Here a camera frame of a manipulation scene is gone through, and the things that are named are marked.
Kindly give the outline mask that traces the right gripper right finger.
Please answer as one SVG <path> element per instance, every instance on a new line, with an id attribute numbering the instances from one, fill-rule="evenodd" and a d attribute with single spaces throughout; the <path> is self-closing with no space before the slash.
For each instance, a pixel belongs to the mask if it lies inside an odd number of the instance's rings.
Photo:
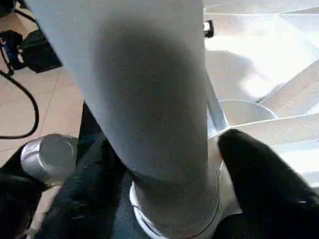
<path id="1" fill-rule="evenodd" d="M 230 129 L 218 148 L 242 213 L 224 218 L 214 238 L 318 238 L 318 194 L 268 145 Z"/>

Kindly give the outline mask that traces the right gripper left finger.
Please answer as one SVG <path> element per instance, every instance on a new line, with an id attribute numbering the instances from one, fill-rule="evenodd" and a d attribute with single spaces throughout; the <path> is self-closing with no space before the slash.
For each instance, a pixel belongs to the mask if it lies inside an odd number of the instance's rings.
<path id="1" fill-rule="evenodd" d="M 52 200 L 36 239 L 109 239 L 127 168 L 108 141 L 95 142 Z"/>

